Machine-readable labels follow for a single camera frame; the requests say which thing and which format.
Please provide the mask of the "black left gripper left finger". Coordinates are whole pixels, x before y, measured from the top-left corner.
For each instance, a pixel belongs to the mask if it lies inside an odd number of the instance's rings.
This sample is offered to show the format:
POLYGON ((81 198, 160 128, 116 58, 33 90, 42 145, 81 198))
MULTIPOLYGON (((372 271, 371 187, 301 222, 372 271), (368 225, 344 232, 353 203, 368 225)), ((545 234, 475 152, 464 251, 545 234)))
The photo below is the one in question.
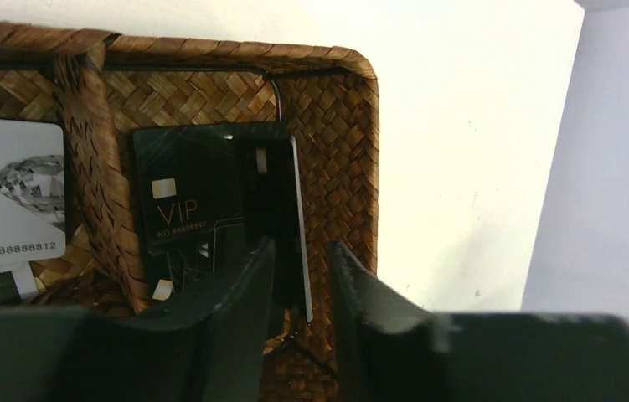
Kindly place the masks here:
POLYGON ((276 247, 134 317, 0 308, 0 401, 255 401, 276 247))

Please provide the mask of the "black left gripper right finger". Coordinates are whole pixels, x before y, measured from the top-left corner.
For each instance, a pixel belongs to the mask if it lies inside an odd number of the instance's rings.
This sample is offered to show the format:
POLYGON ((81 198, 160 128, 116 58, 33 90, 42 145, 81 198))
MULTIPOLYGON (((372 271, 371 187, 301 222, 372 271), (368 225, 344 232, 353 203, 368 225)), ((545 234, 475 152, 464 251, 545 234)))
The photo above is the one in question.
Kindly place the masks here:
POLYGON ((607 314, 428 312, 329 246, 344 401, 629 401, 629 322, 607 314))

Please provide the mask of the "black card with stripe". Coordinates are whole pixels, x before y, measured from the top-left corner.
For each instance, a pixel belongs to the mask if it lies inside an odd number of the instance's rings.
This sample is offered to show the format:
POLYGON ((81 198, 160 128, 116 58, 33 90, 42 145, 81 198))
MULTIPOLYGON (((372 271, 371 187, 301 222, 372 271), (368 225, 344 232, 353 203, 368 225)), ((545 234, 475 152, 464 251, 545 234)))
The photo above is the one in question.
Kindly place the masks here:
POLYGON ((246 233, 275 241, 273 300, 313 319, 299 161, 294 137, 235 142, 246 233))

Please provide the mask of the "silver cards in basket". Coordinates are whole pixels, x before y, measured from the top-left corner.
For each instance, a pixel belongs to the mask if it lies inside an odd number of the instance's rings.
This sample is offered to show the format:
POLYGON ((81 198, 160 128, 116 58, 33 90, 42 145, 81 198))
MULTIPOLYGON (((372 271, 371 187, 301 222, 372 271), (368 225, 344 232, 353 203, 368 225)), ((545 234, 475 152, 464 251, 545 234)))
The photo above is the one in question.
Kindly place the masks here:
POLYGON ((31 262, 64 255, 64 133, 0 119, 0 305, 36 295, 31 262))

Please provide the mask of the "black items in basket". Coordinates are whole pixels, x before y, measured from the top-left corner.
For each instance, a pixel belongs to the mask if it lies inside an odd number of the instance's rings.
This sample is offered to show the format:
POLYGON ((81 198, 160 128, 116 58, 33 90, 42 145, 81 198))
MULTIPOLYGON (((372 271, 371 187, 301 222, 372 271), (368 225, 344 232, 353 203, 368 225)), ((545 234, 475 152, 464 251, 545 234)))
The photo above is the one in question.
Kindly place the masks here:
POLYGON ((164 302, 222 271, 245 247, 245 178, 257 147, 287 137, 279 121, 136 130, 142 253, 164 302))

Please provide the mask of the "brown woven divided basket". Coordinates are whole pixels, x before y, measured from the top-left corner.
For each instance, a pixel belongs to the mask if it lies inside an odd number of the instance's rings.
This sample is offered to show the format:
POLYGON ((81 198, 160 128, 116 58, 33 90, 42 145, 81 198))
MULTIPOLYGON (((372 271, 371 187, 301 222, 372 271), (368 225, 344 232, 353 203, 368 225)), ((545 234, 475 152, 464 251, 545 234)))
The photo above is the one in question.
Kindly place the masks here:
POLYGON ((0 117, 64 127, 68 250, 32 268, 30 313, 118 321, 147 307, 136 129, 282 119, 296 138, 312 319, 288 312, 253 401, 341 401, 327 244, 376 266, 379 91, 357 51, 0 22, 0 117))

